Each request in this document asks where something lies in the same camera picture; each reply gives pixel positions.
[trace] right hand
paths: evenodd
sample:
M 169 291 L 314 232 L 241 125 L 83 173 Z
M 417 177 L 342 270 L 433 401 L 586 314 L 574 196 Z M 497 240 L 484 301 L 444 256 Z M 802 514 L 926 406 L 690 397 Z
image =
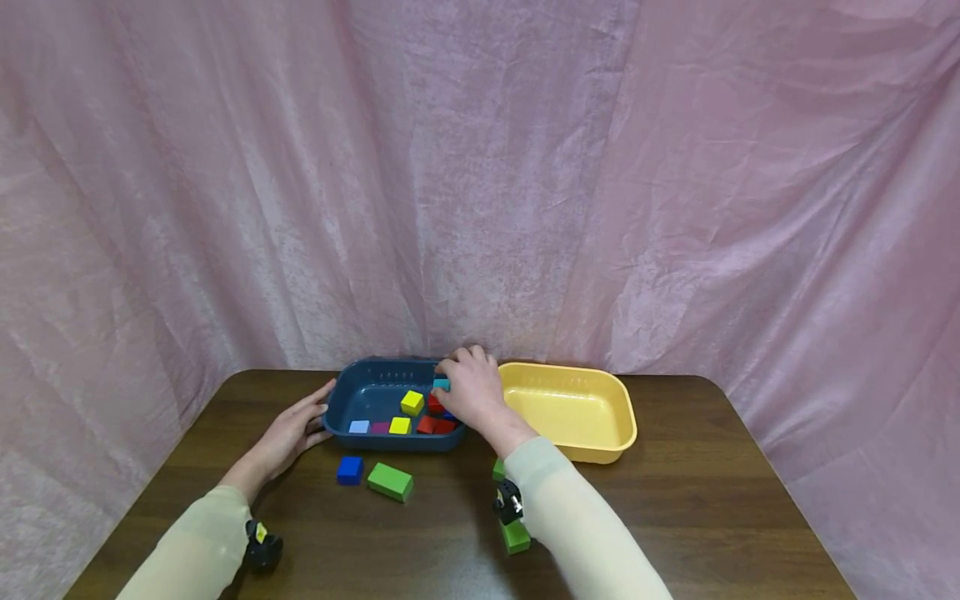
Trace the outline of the right hand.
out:
M 450 358 L 437 365 L 437 372 L 450 379 L 450 391 L 434 388 L 433 395 L 468 426 L 482 431 L 485 425 L 509 410 L 503 400 L 496 359 L 483 348 L 457 348 Z
M 537 437 L 503 399 L 503 383 L 496 359 L 479 346 L 457 348 L 437 365 L 450 379 L 450 391 L 434 388 L 433 395 L 454 417 L 480 432 L 502 458 L 520 444 Z

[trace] cream sleeve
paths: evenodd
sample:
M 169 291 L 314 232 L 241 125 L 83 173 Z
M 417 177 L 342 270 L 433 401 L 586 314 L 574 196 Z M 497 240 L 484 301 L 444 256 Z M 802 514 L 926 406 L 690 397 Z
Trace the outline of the cream sleeve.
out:
M 219 486 L 190 505 L 117 596 L 120 600 L 215 600 L 247 551 L 247 499 Z
M 520 488 L 523 524 L 553 555 L 574 596 L 671 598 L 623 521 L 549 440 L 522 444 L 504 465 Z

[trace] green rectangular block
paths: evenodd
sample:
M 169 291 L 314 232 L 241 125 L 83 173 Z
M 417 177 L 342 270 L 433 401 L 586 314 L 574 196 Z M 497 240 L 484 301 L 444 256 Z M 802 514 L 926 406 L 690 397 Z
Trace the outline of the green rectangular block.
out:
M 503 481 L 507 478 L 507 470 L 503 467 L 503 459 L 496 459 L 493 464 L 493 481 Z
M 520 519 L 509 525 L 500 523 L 500 533 L 503 534 L 503 545 L 507 546 L 507 554 L 516 554 L 530 548 L 530 534 Z
M 397 468 L 377 463 L 367 476 L 367 485 L 397 502 L 406 502 L 414 489 L 414 477 Z

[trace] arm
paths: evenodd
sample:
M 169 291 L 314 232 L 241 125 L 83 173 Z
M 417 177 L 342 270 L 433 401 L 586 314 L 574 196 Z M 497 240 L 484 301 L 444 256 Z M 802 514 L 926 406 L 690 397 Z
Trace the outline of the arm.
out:
M 578 598 L 668 600 L 670 592 L 610 505 L 565 456 L 509 408 L 496 361 L 460 348 L 438 367 L 450 392 L 437 399 L 480 432 L 523 494 L 523 523 L 557 562 Z
M 118 600 L 213 600 L 233 581 L 247 551 L 250 505 L 263 485 L 330 437 L 317 417 L 333 381 L 280 413 L 220 485 L 171 525 Z

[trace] pink fabric backdrop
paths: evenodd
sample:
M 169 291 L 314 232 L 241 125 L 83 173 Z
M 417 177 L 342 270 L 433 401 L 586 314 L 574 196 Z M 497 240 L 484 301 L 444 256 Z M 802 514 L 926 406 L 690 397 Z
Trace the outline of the pink fabric backdrop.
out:
M 861 597 L 960 597 L 958 13 L 0 2 L 0 595 L 231 373 L 476 340 L 710 377 Z

